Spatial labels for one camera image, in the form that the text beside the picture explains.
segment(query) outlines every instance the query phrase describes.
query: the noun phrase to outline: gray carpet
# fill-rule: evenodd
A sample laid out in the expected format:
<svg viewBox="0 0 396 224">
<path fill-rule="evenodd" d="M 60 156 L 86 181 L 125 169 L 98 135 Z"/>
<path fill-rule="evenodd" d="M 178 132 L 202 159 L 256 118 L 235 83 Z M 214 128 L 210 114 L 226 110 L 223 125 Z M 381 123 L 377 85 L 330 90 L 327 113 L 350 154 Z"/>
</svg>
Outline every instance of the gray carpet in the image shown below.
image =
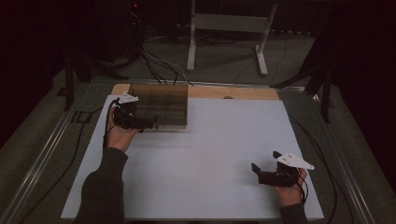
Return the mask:
<svg viewBox="0 0 396 224">
<path fill-rule="evenodd" d="M 195 70 L 192 73 L 186 72 L 186 77 L 195 83 L 224 83 L 232 86 L 274 84 L 298 73 L 313 41 L 314 38 L 308 35 L 270 35 L 264 49 L 264 57 L 269 71 L 267 77 L 259 75 L 259 69 L 255 63 L 253 47 L 258 42 L 255 36 L 227 45 L 199 46 L 196 51 Z M 145 44 L 148 51 L 163 60 L 179 65 L 184 70 L 187 64 L 188 45 L 189 39 L 183 37 L 177 40 L 155 38 Z M 160 66 L 156 68 L 163 77 L 173 80 L 173 72 Z M 150 82 L 155 82 L 147 67 L 141 62 L 137 62 L 120 73 L 130 78 L 126 83 L 147 79 L 151 79 Z M 294 83 L 293 86 L 303 87 L 306 81 L 307 79 L 301 80 Z M 119 81 L 96 72 L 90 84 L 81 83 L 76 88 L 82 94 L 71 113 L 93 111 L 101 107 L 115 83 L 119 83 Z M 63 86 L 64 72 L 54 78 L 52 91 L 40 102 L 0 151 L 0 212 L 2 214 L 35 157 L 50 138 L 54 126 L 60 117 L 64 116 L 64 98 L 56 96 L 59 88 Z M 396 211 L 395 194 L 381 173 L 337 88 L 332 86 L 330 125 L 321 120 L 318 115 L 318 104 L 312 100 L 312 96 L 307 96 L 300 89 L 283 90 L 279 92 L 279 96 L 288 112 L 315 137 L 323 149 L 323 154 L 333 175 L 339 181 L 352 206 L 355 223 L 367 222 L 361 220 L 361 204 L 353 200 L 356 195 L 351 195 L 351 192 L 361 194 L 375 223 L 393 223 L 396 220 L 394 214 Z M 99 113 L 96 113 L 92 120 L 85 125 L 78 153 L 71 169 L 23 223 L 70 223 L 69 220 L 61 220 L 60 215 L 98 116 Z M 68 123 L 46 169 L 21 211 L 20 217 L 23 217 L 35 206 L 72 160 L 82 125 L 78 122 Z M 306 134 L 297 125 L 293 124 L 292 126 L 304 158 L 317 167 L 315 172 L 310 174 L 325 219 L 312 221 L 312 223 L 327 223 L 334 204 L 330 178 Z M 345 179 L 345 167 L 340 166 L 339 153 L 334 153 L 334 147 L 341 150 L 341 154 L 347 161 L 347 169 L 353 174 L 352 180 L 356 181 L 357 190 L 350 189 L 348 183 L 351 182 L 351 179 Z M 351 223 L 346 200 L 338 187 L 336 199 L 337 209 L 332 223 Z"/>
</svg>

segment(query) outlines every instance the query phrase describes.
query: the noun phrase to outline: desk leg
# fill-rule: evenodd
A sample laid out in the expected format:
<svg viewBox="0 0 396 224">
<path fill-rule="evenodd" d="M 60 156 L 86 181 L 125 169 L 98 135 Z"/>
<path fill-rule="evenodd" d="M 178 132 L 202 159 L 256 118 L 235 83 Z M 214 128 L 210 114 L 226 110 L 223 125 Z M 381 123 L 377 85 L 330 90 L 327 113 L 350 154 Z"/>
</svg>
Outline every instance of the desk leg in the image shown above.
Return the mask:
<svg viewBox="0 0 396 224">
<path fill-rule="evenodd" d="M 272 5 L 270 14 L 268 15 L 268 18 L 264 25 L 264 30 L 262 32 L 262 42 L 260 43 L 260 45 L 256 46 L 257 62 L 260 68 L 260 75 L 262 76 L 266 76 L 268 74 L 267 66 L 265 65 L 264 55 L 262 54 L 262 51 L 264 50 L 265 42 L 267 41 L 267 37 L 270 33 L 271 24 L 274 20 L 276 8 L 277 5 Z"/>
<path fill-rule="evenodd" d="M 195 0 L 191 0 L 191 34 L 190 34 L 190 48 L 189 58 L 187 60 L 187 71 L 192 72 L 194 70 L 195 63 Z"/>
</svg>

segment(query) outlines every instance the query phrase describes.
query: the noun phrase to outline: floor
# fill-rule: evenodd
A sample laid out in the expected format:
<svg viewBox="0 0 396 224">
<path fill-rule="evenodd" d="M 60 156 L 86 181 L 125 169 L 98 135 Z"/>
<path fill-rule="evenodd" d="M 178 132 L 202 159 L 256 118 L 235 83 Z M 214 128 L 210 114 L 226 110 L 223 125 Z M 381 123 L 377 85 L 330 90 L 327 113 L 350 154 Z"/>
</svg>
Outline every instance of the floor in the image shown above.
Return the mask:
<svg viewBox="0 0 396 224">
<path fill-rule="evenodd" d="M 184 72 L 187 80 L 195 85 L 209 83 L 235 87 L 268 86 L 298 73 L 315 38 L 310 35 L 270 34 L 264 49 L 269 72 L 265 77 L 259 74 L 254 56 L 253 48 L 258 41 L 257 36 L 247 36 L 240 41 L 229 41 L 233 42 L 230 44 L 199 46 L 193 72 L 185 71 L 189 46 L 187 37 L 174 39 L 150 36 L 145 42 L 145 49 L 163 61 L 176 64 L 179 68 L 174 66 L 175 69 L 180 74 Z M 134 83 L 149 79 L 155 83 L 156 80 L 144 63 L 140 60 L 120 70 L 122 76 L 129 78 L 124 82 Z M 174 79 L 173 71 L 157 65 L 155 68 L 169 82 Z M 120 83 L 119 80 L 98 71 L 93 73 L 91 83 L 76 81 L 77 99 L 69 113 L 64 113 L 64 98 L 56 96 L 58 90 L 64 87 L 64 71 L 58 74 L 53 80 L 54 88 L 0 150 L 0 213 L 3 216 L 37 155 L 43 148 L 52 148 L 46 169 L 37 173 L 40 178 L 33 183 L 35 188 L 28 192 L 30 197 L 22 202 L 25 206 L 16 215 L 13 223 L 70 223 L 70 220 L 60 219 L 60 214 L 98 119 L 98 113 L 95 113 L 90 122 L 83 124 L 73 119 L 73 115 L 76 111 L 94 111 L 100 108 L 114 84 Z M 307 96 L 302 91 L 303 88 L 299 88 L 307 81 L 308 79 L 303 79 L 294 83 L 294 88 L 280 91 L 279 96 L 288 112 L 318 141 L 324 158 L 340 185 L 338 187 L 335 183 L 337 194 L 334 195 L 325 165 L 320 161 L 304 130 L 293 122 L 292 127 L 304 158 L 318 167 L 312 178 L 325 218 L 312 223 L 327 223 L 332 211 L 332 223 L 352 223 L 352 218 L 353 223 L 392 223 L 396 220 L 395 194 L 381 173 L 339 91 L 332 86 L 329 109 L 331 123 L 326 124 L 318 115 L 318 101 L 313 96 Z M 66 120 L 64 131 L 54 136 L 54 127 L 62 126 L 62 120 Z M 82 126 L 84 127 L 78 142 Z M 54 146 L 46 145 L 49 139 L 54 139 Z M 43 198 L 69 165 L 70 169 L 64 177 Z"/>
</svg>

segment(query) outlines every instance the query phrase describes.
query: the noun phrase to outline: dark background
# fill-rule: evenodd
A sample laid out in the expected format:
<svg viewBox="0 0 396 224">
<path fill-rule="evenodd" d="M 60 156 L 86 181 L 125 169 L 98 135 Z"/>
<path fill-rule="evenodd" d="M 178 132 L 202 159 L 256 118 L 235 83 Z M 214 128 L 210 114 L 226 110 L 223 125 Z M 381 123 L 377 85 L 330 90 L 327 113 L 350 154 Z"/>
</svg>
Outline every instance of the dark background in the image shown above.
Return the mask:
<svg viewBox="0 0 396 224">
<path fill-rule="evenodd" d="M 66 32 L 80 34 L 82 42 L 95 33 L 97 38 L 85 46 L 90 54 L 99 50 L 97 55 L 111 58 L 117 52 L 117 46 L 106 35 L 108 30 L 98 22 L 100 9 L 91 7 L 94 2 L 1 1 L 1 146 L 51 89 L 53 76 L 64 69 Z M 233 1 L 224 1 L 222 13 L 261 13 L 249 6 L 253 1 L 245 2 L 246 7 L 241 8 L 235 7 Z M 219 4 L 220 1 L 197 1 L 197 10 L 217 12 Z M 150 0 L 144 6 L 146 22 L 159 34 L 185 34 L 186 29 L 182 28 L 190 22 L 190 1 Z M 273 23 L 276 34 L 292 30 L 317 36 L 303 70 L 331 58 L 332 83 L 340 88 L 393 189 L 395 12 L 396 6 L 390 0 L 281 1 Z M 70 25 L 70 16 L 81 17 L 80 24 Z"/>
</svg>

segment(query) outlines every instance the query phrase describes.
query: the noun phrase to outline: dark sleeve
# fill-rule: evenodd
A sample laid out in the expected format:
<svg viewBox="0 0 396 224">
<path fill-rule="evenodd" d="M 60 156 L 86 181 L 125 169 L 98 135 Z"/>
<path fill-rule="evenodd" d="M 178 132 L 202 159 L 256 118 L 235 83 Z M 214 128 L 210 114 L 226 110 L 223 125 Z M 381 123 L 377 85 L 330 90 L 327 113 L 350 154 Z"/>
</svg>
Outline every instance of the dark sleeve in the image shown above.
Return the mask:
<svg viewBox="0 0 396 224">
<path fill-rule="evenodd" d="M 308 223 L 302 203 L 281 207 L 280 215 L 282 216 L 284 224 Z"/>
<path fill-rule="evenodd" d="M 128 160 L 122 151 L 104 148 L 99 168 L 82 186 L 81 205 L 74 224 L 124 222 L 122 171 Z"/>
</svg>

